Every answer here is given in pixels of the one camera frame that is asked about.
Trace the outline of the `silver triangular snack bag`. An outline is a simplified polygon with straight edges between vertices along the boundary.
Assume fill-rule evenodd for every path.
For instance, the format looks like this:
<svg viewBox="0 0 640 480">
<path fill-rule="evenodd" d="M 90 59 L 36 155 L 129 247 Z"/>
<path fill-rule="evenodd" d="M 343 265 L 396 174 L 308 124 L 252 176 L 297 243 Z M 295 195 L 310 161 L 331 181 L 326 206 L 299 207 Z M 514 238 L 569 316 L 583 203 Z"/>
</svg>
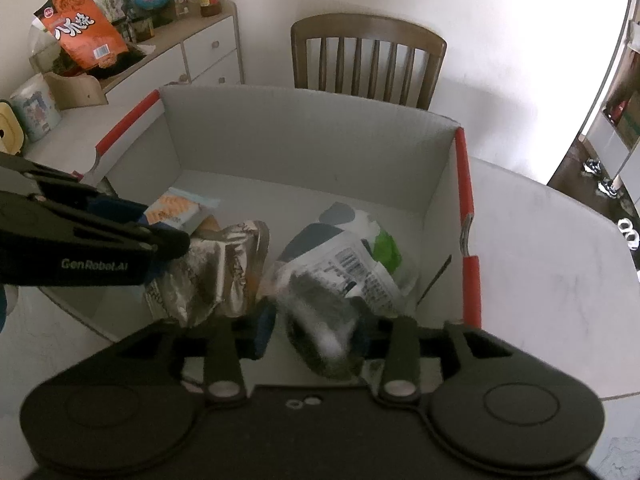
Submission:
<svg viewBox="0 0 640 480">
<path fill-rule="evenodd" d="M 192 328 L 213 318 L 240 318 L 255 310 L 270 233 L 262 221 L 223 228 L 206 217 L 190 237 L 189 250 L 146 286 L 152 318 Z"/>
</svg>

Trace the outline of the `clear dark snack packet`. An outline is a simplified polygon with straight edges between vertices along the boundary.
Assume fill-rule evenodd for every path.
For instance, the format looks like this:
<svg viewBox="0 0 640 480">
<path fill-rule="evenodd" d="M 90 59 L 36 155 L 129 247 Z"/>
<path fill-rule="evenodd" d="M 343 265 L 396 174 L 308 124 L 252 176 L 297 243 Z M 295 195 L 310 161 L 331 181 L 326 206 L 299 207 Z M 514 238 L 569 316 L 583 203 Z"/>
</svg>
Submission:
<svg viewBox="0 0 640 480">
<path fill-rule="evenodd" d="M 288 340 L 314 374 L 349 380 L 361 373 L 378 322 L 361 298 L 324 289 L 310 295 L 288 292 L 279 299 L 279 307 Z"/>
</svg>

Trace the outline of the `blue white snack packet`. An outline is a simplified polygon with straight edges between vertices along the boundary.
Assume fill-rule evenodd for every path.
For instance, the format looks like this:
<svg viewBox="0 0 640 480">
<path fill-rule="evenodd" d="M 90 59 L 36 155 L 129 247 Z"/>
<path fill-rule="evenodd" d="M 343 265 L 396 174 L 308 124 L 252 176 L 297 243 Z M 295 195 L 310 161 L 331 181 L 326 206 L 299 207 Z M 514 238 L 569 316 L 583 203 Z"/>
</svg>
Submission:
<svg viewBox="0 0 640 480">
<path fill-rule="evenodd" d="M 219 198 L 201 196 L 180 188 L 168 188 L 145 209 L 140 222 L 146 226 L 163 226 L 192 234 L 219 205 Z"/>
</svg>

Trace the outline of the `white orange grey snack bag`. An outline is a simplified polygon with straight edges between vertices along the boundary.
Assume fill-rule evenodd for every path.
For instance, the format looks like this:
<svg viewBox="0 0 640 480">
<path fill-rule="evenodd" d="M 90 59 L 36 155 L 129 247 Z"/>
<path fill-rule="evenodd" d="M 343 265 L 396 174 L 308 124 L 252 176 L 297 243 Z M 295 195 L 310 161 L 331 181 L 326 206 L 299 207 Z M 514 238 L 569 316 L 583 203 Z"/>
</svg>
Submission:
<svg viewBox="0 0 640 480">
<path fill-rule="evenodd" d="M 406 298 L 407 313 L 410 296 L 418 281 L 418 271 L 410 258 L 401 253 L 396 240 L 367 211 L 336 202 L 293 240 L 309 248 L 311 244 L 321 244 L 344 232 L 360 240 L 373 259 L 386 267 Z"/>
</svg>

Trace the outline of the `clear labelled snack bag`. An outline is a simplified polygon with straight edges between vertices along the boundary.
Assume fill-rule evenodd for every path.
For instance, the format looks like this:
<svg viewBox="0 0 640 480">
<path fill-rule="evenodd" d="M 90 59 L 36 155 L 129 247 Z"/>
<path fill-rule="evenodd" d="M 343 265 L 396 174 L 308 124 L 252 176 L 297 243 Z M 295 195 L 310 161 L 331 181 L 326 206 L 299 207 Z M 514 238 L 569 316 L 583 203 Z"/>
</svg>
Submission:
<svg viewBox="0 0 640 480">
<path fill-rule="evenodd" d="M 346 299 L 360 298 L 375 315 L 392 318 L 406 313 L 407 301 L 382 263 L 366 246 L 346 232 L 309 248 L 291 240 L 259 286 L 260 296 L 273 297 L 306 275 Z"/>
</svg>

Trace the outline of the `orange chip bag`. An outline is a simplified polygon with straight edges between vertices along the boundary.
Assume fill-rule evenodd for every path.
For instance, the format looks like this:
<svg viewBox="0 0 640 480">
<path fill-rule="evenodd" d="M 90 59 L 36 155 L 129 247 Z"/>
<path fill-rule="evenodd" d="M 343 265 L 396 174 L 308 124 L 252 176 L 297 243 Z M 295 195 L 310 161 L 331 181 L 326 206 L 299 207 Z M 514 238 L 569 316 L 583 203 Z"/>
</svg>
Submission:
<svg viewBox="0 0 640 480">
<path fill-rule="evenodd" d="M 35 17 L 82 70 L 110 67 L 129 52 L 94 0 L 47 0 Z"/>
</svg>

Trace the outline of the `red cardboard box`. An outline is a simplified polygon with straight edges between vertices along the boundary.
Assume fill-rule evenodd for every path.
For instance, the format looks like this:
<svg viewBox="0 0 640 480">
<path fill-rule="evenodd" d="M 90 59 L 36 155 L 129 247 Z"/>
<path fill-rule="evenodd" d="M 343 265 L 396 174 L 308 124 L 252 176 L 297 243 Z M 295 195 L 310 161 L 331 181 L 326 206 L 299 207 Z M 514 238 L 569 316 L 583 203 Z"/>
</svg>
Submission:
<svg viewBox="0 0 640 480">
<path fill-rule="evenodd" d="M 420 323 L 480 325 L 469 157 L 449 118 L 308 90 L 167 86 L 73 110 L 37 162 L 145 205 L 168 188 L 210 198 L 223 226 L 265 222 L 270 258 L 332 204 L 354 206 L 416 265 Z"/>
</svg>

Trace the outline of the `white side cabinet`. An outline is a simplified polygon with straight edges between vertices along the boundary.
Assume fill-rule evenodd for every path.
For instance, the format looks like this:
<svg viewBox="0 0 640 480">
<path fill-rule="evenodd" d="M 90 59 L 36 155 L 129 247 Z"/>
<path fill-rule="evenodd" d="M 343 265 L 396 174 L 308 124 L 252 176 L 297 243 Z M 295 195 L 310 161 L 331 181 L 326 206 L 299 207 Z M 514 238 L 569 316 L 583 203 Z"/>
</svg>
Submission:
<svg viewBox="0 0 640 480">
<path fill-rule="evenodd" d="M 227 0 L 222 11 L 195 14 L 158 28 L 138 48 L 146 55 L 120 74 L 101 82 L 107 102 L 124 106 L 166 84 L 244 84 L 238 10 Z"/>
</svg>

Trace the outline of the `wooden chair behind box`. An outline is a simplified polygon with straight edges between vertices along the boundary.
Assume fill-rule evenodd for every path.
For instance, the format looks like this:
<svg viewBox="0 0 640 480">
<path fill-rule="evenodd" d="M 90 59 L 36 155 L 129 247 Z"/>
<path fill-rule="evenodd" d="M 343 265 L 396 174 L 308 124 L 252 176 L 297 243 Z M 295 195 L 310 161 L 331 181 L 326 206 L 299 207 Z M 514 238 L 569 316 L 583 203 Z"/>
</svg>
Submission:
<svg viewBox="0 0 640 480">
<path fill-rule="evenodd" d="M 447 43 L 436 32 L 397 18 L 329 13 L 291 27 L 299 89 L 361 96 L 428 110 Z"/>
</svg>

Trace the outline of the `white wall cabinet unit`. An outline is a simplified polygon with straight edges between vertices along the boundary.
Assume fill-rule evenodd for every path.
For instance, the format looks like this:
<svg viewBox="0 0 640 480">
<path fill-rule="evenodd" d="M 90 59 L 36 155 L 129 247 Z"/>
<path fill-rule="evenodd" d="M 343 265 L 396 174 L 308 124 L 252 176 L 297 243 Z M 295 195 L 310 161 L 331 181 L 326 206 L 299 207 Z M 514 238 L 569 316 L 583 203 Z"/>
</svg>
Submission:
<svg viewBox="0 0 640 480">
<path fill-rule="evenodd" d="M 639 141 L 639 22 L 628 24 L 613 79 L 585 134 L 602 171 L 615 179 Z"/>
</svg>

